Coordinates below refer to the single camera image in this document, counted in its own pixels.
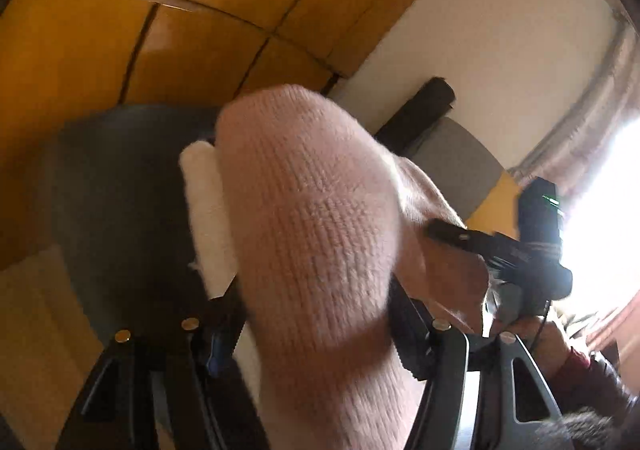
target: ribbed fabric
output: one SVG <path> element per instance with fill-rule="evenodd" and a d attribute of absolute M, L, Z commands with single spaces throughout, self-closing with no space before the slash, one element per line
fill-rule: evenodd
<path fill-rule="evenodd" d="M 429 217 L 459 219 L 419 169 L 303 88 L 237 100 L 216 146 L 272 448 L 401 449 L 422 387 L 390 339 L 389 278 L 481 327 L 484 265 L 419 235 Z"/>

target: dark sleeve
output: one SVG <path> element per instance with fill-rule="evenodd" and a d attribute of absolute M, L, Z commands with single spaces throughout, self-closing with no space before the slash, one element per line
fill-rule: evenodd
<path fill-rule="evenodd" d="M 549 388 L 563 414 L 590 408 L 620 425 L 636 402 L 620 381 L 616 370 L 600 353 L 574 350 L 567 363 L 549 381 Z"/>

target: black cable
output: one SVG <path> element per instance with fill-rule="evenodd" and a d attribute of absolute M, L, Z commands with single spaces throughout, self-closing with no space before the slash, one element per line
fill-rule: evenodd
<path fill-rule="evenodd" d="M 542 323 L 540 324 L 540 327 L 538 328 L 538 332 L 533 337 L 533 341 L 531 342 L 531 345 L 529 346 L 529 353 L 532 356 L 533 356 L 533 351 L 536 348 L 536 345 L 538 344 L 538 341 L 540 340 L 540 335 L 542 334 L 542 329 L 544 329 L 544 327 L 545 327 L 546 317 L 549 316 L 549 310 L 550 309 L 551 309 L 551 300 L 547 300 L 546 301 L 546 305 L 545 305 L 545 315 L 542 317 Z"/>

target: sunlight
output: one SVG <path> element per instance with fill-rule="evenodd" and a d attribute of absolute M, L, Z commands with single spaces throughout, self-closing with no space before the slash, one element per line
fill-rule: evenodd
<path fill-rule="evenodd" d="M 564 230 L 562 264 L 574 272 L 574 292 L 566 302 L 580 311 L 624 305 L 640 289 L 639 154 L 636 120 L 618 134 Z"/>

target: curtain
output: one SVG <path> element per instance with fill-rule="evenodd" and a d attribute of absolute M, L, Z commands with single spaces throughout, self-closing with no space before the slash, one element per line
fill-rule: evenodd
<path fill-rule="evenodd" d="M 638 34 L 622 15 L 617 20 L 611 46 L 580 100 L 518 166 L 509 170 L 520 186 L 535 177 L 555 183 L 565 213 L 597 174 L 612 137 L 640 110 Z"/>

